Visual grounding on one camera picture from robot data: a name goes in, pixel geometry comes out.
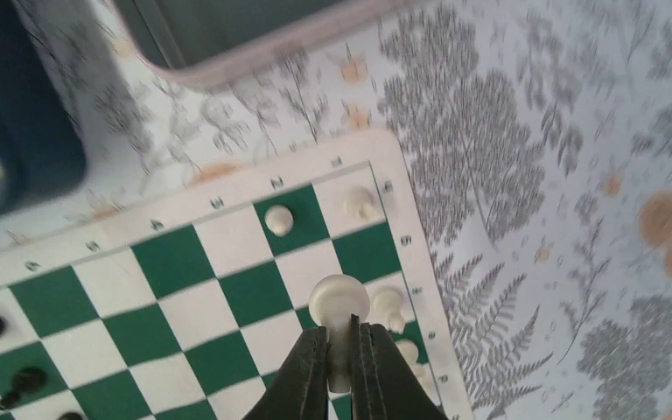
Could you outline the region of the white chess piece gripped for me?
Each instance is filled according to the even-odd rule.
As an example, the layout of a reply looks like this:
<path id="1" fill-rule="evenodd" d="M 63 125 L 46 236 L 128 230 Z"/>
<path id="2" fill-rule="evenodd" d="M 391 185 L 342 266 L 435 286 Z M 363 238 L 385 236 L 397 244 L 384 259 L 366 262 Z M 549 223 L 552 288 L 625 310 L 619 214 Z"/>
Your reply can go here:
<path id="1" fill-rule="evenodd" d="M 349 332 L 351 317 L 365 319 L 370 299 L 364 285 L 357 279 L 334 274 L 321 279 L 309 299 L 309 313 L 317 326 L 327 333 L 327 383 L 331 393 L 350 391 Z"/>

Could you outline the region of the white chess piece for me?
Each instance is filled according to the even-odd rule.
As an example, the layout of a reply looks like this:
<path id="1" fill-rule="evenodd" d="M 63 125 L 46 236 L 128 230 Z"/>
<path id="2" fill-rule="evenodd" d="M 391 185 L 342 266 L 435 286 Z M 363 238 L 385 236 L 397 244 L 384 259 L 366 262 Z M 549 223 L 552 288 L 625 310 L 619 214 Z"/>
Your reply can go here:
<path id="1" fill-rule="evenodd" d="M 406 326 L 402 315 L 403 303 L 403 294 L 394 287 L 379 289 L 372 297 L 374 312 L 391 332 L 399 334 Z"/>

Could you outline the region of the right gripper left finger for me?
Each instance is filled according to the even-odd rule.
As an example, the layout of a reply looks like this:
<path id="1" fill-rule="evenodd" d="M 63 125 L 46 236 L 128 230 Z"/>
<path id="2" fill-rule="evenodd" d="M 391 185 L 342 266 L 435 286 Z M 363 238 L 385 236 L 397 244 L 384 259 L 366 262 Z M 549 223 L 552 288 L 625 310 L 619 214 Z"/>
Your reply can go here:
<path id="1" fill-rule="evenodd" d="M 273 381 L 244 420 L 326 420 L 327 333 L 301 332 Z"/>

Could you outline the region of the white pawn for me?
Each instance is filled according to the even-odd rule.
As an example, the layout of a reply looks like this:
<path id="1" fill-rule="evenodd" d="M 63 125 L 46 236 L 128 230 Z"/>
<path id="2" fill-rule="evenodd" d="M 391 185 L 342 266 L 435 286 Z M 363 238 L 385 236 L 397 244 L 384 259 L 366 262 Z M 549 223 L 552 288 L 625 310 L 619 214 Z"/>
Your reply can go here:
<path id="1" fill-rule="evenodd" d="M 282 205 L 269 207 L 264 214 L 267 229 L 276 236 L 286 236 L 294 227 L 294 216 L 291 210 Z"/>

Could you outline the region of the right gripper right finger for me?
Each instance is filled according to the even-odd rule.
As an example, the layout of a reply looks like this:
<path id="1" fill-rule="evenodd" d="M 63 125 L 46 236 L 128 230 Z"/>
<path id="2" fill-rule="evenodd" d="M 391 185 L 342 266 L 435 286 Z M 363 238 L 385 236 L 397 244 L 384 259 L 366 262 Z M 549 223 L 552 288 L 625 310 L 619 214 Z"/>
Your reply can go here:
<path id="1" fill-rule="evenodd" d="M 446 419 L 386 328 L 361 322 L 356 315 L 349 324 L 349 377 L 353 419 Z"/>

